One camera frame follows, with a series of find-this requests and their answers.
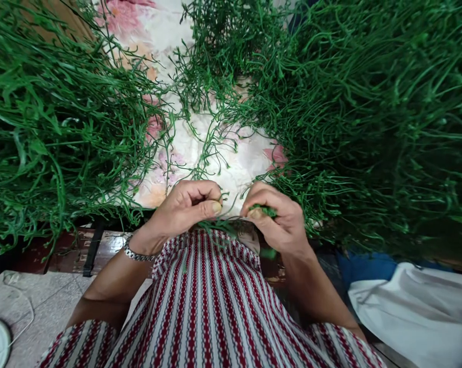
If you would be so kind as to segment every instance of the tiled floor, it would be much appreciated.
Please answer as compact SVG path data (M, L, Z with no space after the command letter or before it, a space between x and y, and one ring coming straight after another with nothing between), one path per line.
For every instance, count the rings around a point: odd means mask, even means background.
M0 318L11 328L13 338L32 318L29 303L18 291L21 289L32 302L35 318L13 345L8 368L34 367L41 354L61 332L76 303L93 278L80 274L48 272L45 275L5 271L0 275ZM131 310L151 284L146 280L132 301Z

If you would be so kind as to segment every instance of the striped clothing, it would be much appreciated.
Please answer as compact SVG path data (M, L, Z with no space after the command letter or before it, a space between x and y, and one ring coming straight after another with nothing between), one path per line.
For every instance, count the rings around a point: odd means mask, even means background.
M152 278L120 336L102 321L77 324L57 336L39 367L384 367L342 327L296 324L262 277L259 257L225 233L170 240Z

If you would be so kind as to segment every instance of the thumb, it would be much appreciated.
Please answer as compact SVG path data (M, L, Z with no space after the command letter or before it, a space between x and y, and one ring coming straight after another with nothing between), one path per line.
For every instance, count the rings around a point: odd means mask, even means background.
M187 215L195 224L221 213L222 206L218 201L207 200L187 209Z
M270 234L271 232L277 229L277 226L279 226L271 217L265 215L261 208L255 208L251 210L250 212L248 212L247 217L258 227L258 229L264 235Z

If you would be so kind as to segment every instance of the wrist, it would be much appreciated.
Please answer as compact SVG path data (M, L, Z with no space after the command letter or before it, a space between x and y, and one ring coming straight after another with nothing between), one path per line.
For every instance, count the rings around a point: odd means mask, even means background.
M129 249L140 255L155 256L161 252L163 244L167 241L166 236L153 233L143 226L132 235Z
M302 246L299 246L295 249L292 249L286 253L281 253L282 258L288 258L291 260L298 259L303 261L315 261L317 260L316 254L314 253L313 248L306 241Z

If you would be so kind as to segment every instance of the silver watch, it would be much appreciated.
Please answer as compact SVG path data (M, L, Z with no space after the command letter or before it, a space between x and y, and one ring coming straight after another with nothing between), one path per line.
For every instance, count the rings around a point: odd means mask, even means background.
M125 254L126 254L129 258L131 258L131 259L133 259L133 260L135 260L135 261L149 262L149 261L152 261L153 259L155 259L157 255L152 255L152 256L140 255L140 254L137 254L137 253L135 253L135 252L133 252L133 251L131 251L131 250L129 249L129 242L130 242L130 240L132 239L132 235L133 235L133 234L131 234L131 235L127 238L127 240L125 241L125 244L124 244L124 247L123 247L123 248L124 248Z

